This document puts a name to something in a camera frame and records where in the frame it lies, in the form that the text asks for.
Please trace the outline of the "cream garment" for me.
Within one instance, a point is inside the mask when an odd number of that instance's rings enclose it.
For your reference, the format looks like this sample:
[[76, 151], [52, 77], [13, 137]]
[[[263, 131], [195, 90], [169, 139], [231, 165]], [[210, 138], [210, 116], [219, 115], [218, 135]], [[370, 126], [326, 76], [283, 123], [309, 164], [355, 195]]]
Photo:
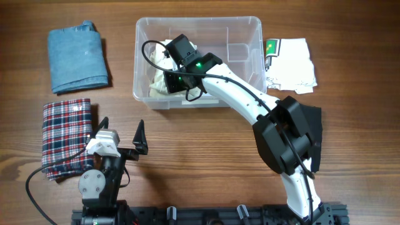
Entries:
[[[176, 70], [178, 67], [176, 63], [170, 58], [164, 55], [165, 48], [160, 44], [156, 44], [155, 50], [150, 54], [149, 58], [155, 65], [164, 68]], [[166, 97], [184, 97], [185, 91], [179, 91], [172, 94], [168, 93], [166, 83], [164, 80], [164, 74], [161, 70], [156, 69], [155, 76], [151, 81], [149, 96], [153, 98], [166, 98]]]

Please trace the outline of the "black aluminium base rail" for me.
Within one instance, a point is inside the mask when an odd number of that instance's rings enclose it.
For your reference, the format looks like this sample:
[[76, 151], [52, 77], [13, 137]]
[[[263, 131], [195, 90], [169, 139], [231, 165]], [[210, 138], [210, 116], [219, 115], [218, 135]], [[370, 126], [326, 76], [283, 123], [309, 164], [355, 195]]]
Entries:
[[72, 224], [308, 224], [286, 205], [262, 207], [176, 208], [131, 207], [125, 214], [96, 215], [75, 210]]

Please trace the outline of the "folded red plaid shirt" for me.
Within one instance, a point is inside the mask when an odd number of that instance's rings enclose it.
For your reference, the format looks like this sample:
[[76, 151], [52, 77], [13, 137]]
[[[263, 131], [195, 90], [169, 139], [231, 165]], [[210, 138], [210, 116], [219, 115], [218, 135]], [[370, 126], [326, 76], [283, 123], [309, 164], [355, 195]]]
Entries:
[[[50, 102], [43, 106], [42, 165], [77, 154], [86, 147], [92, 131], [89, 98]], [[42, 172], [52, 181], [84, 173], [94, 167], [94, 157], [87, 152], [74, 159], [50, 166]]]

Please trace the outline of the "black garment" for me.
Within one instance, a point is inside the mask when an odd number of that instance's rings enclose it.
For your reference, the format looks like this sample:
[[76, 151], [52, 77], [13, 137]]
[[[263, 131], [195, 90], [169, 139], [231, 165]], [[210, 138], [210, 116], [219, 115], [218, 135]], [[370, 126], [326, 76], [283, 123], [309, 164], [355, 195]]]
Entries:
[[321, 163], [321, 151], [323, 141], [322, 109], [315, 106], [301, 105], [302, 111], [309, 123], [313, 136], [313, 146], [311, 148], [311, 172], [317, 173]]

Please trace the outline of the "white printed t-shirt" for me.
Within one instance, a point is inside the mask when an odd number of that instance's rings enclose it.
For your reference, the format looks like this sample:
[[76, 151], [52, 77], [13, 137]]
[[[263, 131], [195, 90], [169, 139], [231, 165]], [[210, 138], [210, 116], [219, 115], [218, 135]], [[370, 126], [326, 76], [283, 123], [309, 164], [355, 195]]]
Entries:
[[312, 93], [318, 84], [306, 39], [268, 39], [265, 77], [269, 89]]

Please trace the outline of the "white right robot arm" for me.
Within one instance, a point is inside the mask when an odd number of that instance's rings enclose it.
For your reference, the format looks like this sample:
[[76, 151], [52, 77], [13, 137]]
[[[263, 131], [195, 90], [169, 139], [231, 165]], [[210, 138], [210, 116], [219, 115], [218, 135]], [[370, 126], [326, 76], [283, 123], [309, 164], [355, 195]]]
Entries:
[[215, 54], [201, 54], [183, 34], [167, 44], [153, 41], [172, 61], [170, 69], [150, 59], [145, 51], [149, 43], [142, 43], [141, 54], [163, 73], [169, 94], [199, 88], [201, 94], [223, 100], [250, 123], [261, 159], [281, 176], [288, 208], [299, 220], [312, 224], [322, 203], [315, 192], [312, 170], [318, 146], [303, 105], [291, 96], [280, 100], [257, 90]]

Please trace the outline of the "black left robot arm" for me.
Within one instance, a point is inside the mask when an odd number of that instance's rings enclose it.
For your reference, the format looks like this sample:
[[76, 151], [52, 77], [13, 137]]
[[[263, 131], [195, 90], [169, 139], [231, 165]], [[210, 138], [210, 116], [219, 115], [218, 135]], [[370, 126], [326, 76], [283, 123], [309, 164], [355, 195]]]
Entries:
[[99, 169], [86, 171], [78, 188], [82, 194], [83, 208], [72, 213], [72, 224], [138, 224], [139, 220], [125, 200], [118, 200], [118, 192], [125, 185], [123, 174], [129, 174], [126, 161], [137, 161], [136, 150], [119, 148], [119, 157], [103, 156]]

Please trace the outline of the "folded blue denim garment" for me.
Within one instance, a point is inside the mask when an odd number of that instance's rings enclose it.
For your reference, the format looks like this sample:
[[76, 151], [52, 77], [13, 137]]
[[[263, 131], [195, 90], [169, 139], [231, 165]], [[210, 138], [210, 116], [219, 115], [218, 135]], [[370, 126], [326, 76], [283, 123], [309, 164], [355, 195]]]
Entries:
[[102, 39], [92, 21], [50, 31], [47, 51], [54, 94], [109, 85]]

